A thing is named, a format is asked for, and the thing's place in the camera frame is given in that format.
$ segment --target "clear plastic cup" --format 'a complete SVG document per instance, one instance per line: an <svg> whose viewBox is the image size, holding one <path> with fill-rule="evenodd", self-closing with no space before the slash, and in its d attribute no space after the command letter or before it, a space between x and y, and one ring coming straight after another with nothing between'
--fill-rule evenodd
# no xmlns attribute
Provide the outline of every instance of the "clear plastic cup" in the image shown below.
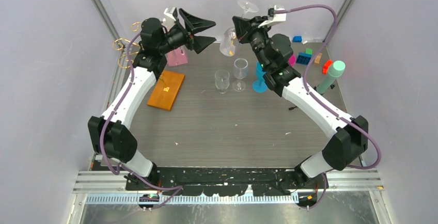
<svg viewBox="0 0 438 224"><path fill-rule="evenodd" d="M223 69L217 70L214 73L214 82L219 93L223 94L227 92L227 89L230 86L230 73Z"/></svg>
<svg viewBox="0 0 438 224"><path fill-rule="evenodd" d="M222 36L221 44L219 45L219 50L222 54L226 56L233 56L239 47L239 41L236 37L236 30L234 27L228 28L224 35Z"/></svg>
<svg viewBox="0 0 438 224"><path fill-rule="evenodd" d="M246 84L242 79L248 75L248 61L243 58L236 59L233 72L234 77L237 78L232 84L233 89L238 92L245 90Z"/></svg>

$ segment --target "red block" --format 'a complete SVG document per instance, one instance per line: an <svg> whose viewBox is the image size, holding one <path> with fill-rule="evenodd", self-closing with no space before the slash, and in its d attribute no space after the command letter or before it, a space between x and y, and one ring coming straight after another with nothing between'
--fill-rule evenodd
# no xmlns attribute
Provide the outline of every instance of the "red block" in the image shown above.
<svg viewBox="0 0 438 224"><path fill-rule="evenodd" d="M330 65L333 63L333 61L332 60L328 60L325 64L324 64L324 66L322 67L322 73L323 74L327 74L327 71L328 71L328 69L329 69L329 67L330 67Z"/></svg>

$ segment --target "orange block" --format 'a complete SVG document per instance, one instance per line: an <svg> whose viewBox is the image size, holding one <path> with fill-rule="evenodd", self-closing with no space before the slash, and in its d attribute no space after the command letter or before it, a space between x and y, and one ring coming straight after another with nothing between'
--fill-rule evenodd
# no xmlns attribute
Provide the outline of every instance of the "orange block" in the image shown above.
<svg viewBox="0 0 438 224"><path fill-rule="evenodd" d="M314 61L315 64L319 64L319 61L321 60L321 56L322 56L322 53L319 53L319 54L316 56L315 61Z"/></svg>
<svg viewBox="0 0 438 224"><path fill-rule="evenodd" d="M184 78L182 73L163 71L148 100L148 106L171 111Z"/></svg>
<svg viewBox="0 0 438 224"><path fill-rule="evenodd" d="M330 65L332 65L332 63L333 63L332 60L328 60L328 61L324 64L324 66L322 67L322 73L323 73L323 74L327 74L327 71L328 71Z"/></svg>

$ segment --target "blue block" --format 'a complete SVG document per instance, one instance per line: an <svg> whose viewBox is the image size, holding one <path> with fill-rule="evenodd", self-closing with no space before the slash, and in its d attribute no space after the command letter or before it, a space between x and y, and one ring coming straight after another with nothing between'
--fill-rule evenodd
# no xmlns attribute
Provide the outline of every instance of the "blue block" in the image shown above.
<svg viewBox="0 0 438 224"><path fill-rule="evenodd" d="M312 58L312 55L309 55L309 54L306 54L303 52L299 52L298 57L296 59L296 63L307 65L307 64L309 64L309 61L311 58Z"/></svg>
<svg viewBox="0 0 438 224"><path fill-rule="evenodd" d="M292 42L302 42L303 38L301 36L294 36Z"/></svg>

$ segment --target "wine glass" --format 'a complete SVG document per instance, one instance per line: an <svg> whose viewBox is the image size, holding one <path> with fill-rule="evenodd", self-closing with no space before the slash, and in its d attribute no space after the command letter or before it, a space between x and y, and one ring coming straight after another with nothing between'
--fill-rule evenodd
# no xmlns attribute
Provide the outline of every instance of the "wine glass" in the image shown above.
<svg viewBox="0 0 438 224"><path fill-rule="evenodd" d="M238 0L237 4L243 9L241 17L244 17L248 12L258 12L259 8L245 0ZM236 49L239 47L239 41L236 36L236 29L234 26L228 28L222 36L219 50L226 56L233 56L236 53Z"/></svg>
<svg viewBox="0 0 438 224"><path fill-rule="evenodd" d="M232 84L233 89L238 92L245 90L246 84L242 79L248 75L248 61L243 58L236 59L233 71L234 77L237 78Z"/></svg>

